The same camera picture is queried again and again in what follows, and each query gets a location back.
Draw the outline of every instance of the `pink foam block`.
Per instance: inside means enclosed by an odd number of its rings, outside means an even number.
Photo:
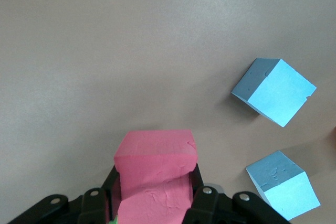
[[[121,183],[119,224],[181,224],[192,202],[189,172],[197,163],[190,130],[129,132],[114,163]]]

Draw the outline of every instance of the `green object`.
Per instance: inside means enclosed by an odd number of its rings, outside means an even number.
[[[110,221],[109,224],[118,224],[118,216],[116,216],[113,221]]]

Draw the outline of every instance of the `blue cube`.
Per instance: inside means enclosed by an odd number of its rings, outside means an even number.
[[[232,94],[285,127],[315,89],[282,59],[257,58]]]
[[[287,220],[320,206],[306,172],[281,151],[246,170],[264,201]]]

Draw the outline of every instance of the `black mechanical part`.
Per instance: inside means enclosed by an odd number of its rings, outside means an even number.
[[[200,187],[182,224],[290,224],[257,195],[243,191],[233,199],[213,187]]]
[[[190,181],[194,198],[182,224],[290,224],[253,193],[244,191],[230,199],[204,186],[198,165]],[[120,202],[120,175],[113,167],[100,188],[70,202],[64,195],[50,195],[9,224],[106,224],[116,217]]]

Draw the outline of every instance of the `cube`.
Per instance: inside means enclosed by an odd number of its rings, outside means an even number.
[[[306,172],[281,151],[246,170],[264,201],[287,220],[320,206]]]
[[[285,127],[315,89],[282,59],[257,58],[232,94]]]
[[[131,131],[115,156],[120,173],[123,224],[181,224],[191,207],[189,173],[197,163],[190,130]]]

